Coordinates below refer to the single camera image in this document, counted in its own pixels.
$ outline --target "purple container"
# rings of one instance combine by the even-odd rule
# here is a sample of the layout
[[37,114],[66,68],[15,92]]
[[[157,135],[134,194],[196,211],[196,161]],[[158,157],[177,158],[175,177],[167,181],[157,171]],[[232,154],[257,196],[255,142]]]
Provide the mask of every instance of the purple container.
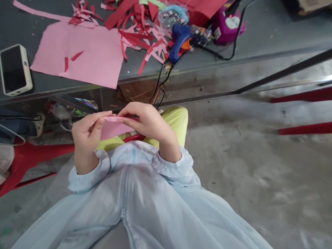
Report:
[[[212,32],[215,37],[215,43],[227,45],[235,40],[236,32],[240,23],[240,13],[236,11],[234,16],[227,17],[225,10],[230,4],[225,4],[212,18]],[[240,35],[246,30],[245,23],[242,23]]]

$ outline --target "yellow pants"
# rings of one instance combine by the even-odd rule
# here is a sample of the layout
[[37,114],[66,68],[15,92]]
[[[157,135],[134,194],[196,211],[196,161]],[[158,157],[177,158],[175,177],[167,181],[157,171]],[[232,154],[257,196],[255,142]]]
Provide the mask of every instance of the yellow pants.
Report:
[[[164,111],[161,116],[168,123],[168,125],[173,129],[178,139],[179,144],[184,147],[184,142],[186,139],[187,125],[188,125],[188,111],[184,107],[174,106],[166,111]],[[110,151],[125,142],[123,139],[126,138],[125,134],[118,135],[116,137],[103,140],[99,142],[96,150],[104,149]],[[159,148],[159,142],[152,138],[145,138],[143,142],[153,145],[156,148]]]

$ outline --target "cuff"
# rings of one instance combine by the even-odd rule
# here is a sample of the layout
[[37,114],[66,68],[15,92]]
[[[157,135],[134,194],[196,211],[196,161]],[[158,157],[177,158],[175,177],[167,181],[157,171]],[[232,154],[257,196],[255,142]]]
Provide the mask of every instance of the cuff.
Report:
[[192,168],[194,160],[185,148],[180,146],[180,149],[182,153],[181,159],[175,163],[166,161],[159,155],[159,151],[157,151],[152,159],[153,169],[157,173],[167,177],[179,178],[188,176],[189,169]]
[[75,166],[72,168],[69,173],[69,190],[73,192],[88,191],[105,178],[110,168],[110,159],[105,150],[97,150],[95,154],[99,158],[99,163],[93,171],[85,175],[78,175]]

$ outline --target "knee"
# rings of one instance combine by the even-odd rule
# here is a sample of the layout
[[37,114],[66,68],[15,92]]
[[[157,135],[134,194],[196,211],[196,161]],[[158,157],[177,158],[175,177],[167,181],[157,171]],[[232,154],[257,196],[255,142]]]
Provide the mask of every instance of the knee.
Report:
[[172,111],[176,112],[178,115],[182,116],[182,117],[188,117],[188,110],[185,107],[182,106],[174,106],[171,107]]

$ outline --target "light blue jacket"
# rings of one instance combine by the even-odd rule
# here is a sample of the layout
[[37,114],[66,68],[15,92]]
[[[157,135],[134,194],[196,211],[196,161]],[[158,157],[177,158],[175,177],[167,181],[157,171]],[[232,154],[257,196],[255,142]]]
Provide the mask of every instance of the light blue jacket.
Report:
[[176,163],[141,141],[96,151],[97,168],[78,175],[74,167],[68,187],[74,193],[13,248],[93,248],[120,221],[131,248],[271,248],[224,199],[201,187],[192,157],[181,151]]

